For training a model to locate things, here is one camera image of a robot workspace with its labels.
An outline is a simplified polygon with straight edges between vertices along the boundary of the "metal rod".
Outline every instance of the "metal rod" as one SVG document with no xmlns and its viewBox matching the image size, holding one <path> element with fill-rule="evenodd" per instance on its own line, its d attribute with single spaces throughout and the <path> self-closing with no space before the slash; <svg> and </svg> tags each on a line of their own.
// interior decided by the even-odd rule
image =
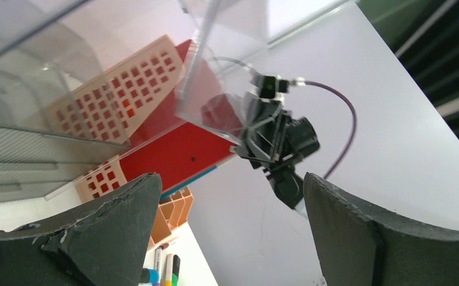
<svg viewBox="0 0 459 286">
<path fill-rule="evenodd" d="M 186 93 L 191 89 L 194 83 L 194 73 L 201 61 L 203 60 L 203 52 L 207 46 L 207 40 L 212 30 L 213 24 L 217 18 L 218 10 L 220 7 L 221 0 L 212 0 L 207 8 L 207 16 L 204 18 L 201 24 L 201 29 L 198 29 L 192 39 L 191 46 L 189 47 L 188 57 L 193 58 L 188 62 L 186 67 L 186 80 L 183 82 L 180 88 L 180 97 L 185 99 Z"/>
<path fill-rule="evenodd" d="M 413 35 L 397 50 L 396 57 L 399 58 L 406 52 L 417 40 L 426 33 L 443 15 L 445 15 L 458 0 L 445 1 L 432 15 L 429 17 L 422 26 L 420 26 Z"/>
</svg>

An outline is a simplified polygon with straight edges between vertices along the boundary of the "black connector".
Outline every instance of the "black connector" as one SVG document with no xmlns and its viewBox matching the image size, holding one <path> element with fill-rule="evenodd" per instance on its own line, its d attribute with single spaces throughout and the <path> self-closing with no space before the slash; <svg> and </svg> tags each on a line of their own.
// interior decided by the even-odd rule
<svg viewBox="0 0 459 286">
<path fill-rule="evenodd" d="M 289 81 L 279 79 L 277 76 L 255 74 L 251 83 L 259 88 L 259 98 L 272 100 L 277 93 L 286 94 L 289 92 Z"/>
</svg>

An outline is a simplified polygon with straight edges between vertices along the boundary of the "white surface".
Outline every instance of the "white surface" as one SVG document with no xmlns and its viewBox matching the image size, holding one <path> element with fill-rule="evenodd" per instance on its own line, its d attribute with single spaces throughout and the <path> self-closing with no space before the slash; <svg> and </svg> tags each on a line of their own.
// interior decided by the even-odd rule
<svg viewBox="0 0 459 286">
<path fill-rule="evenodd" d="M 212 274 L 201 249 L 199 248 L 198 242 L 196 241 L 189 224 L 186 223 L 177 228 L 173 232 L 173 235 L 178 236 L 178 239 L 161 253 L 162 269 L 166 269 L 166 256 L 170 253 L 176 254 L 180 257 L 178 286 L 216 286 L 217 282 L 215 281 L 215 277 Z M 155 250 L 151 250 L 147 252 L 143 263 L 144 268 L 154 268 L 154 251 Z"/>
<path fill-rule="evenodd" d="M 0 203 L 0 230 L 13 231 L 21 225 L 57 215 L 81 203 L 79 194 L 74 188 L 70 188 L 49 200 L 31 198 Z"/>
<path fill-rule="evenodd" d="M 268 0 L 268 33 L 274 38 L 294 25 L 322 13 L 327 7 L 341 0 Z"/>
<path fill-rule="evenodd" d="M 331 85 L 354 103 L 359 131 L 334 184 L 459 230 L 459 141 L 355 4 L 275 47 L 267 62 L 267 72 Z M 348 108 L 316 88 L 293 89 L 285 106 L 307 116 L 321 143 L 298 174 L 322 175 L 348 137 Z M 235 158 L 190 187 L 189 223 L 220 285 L 321 284 L 309 224 L 274 196 L 262 171 Z"/>
</svg>

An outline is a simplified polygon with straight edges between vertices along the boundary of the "blue marker cap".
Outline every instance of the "blue marker cap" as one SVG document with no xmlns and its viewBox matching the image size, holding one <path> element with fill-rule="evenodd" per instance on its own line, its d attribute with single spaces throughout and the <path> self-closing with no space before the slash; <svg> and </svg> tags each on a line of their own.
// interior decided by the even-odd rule
<svg viewBox="0 0 459 286">
<path fill-rule="evenodd" d="M 140 283 L 159 283 L 159 273 L 153 269 L 142 269 Z"/>
</svg>

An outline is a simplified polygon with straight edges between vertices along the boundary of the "teal stripe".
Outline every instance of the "teal stripe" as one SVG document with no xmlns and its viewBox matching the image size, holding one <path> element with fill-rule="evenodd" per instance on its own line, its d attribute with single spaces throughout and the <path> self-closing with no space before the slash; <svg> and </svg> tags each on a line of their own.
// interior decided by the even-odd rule
<svg viewBox="0 0 459 286">
<path fill-rule="evenodd" d="M 204 175 L 206 175 L 206 174 L 212 172 L 212 171 L 215 170 L 216 168 L 217 168 L 217 166 L 210 167 L 210 168 L 208 168 L 207 170 L 204 170 L 203 172 L 197 174 L 196 176 L 194 176 L 194 177 L 188 179 L 188 180 L 185 181 L 184 183 L 182 183 L 182 184 L 180 184 L 180 185 L 174 187 L 173 189 L 171 189 L 171 190 L 165 192 L 164 194 L 161 194 L 161 200 L 163 200 L 163 199 L 165 199 L 165 198 L 167 198 L 167 197 L 173 195 L 175 192 L 177 192 L 177 191 L 179 191 L 179 190 L 185 188 L 185 187 L 186 187 L 187 185 L 189 185 L 190 183 L 192 183 L 192 182 L 194 182 L 195 180 L 197 180 L 197 179 L 203 177 Z"/>
</svg>

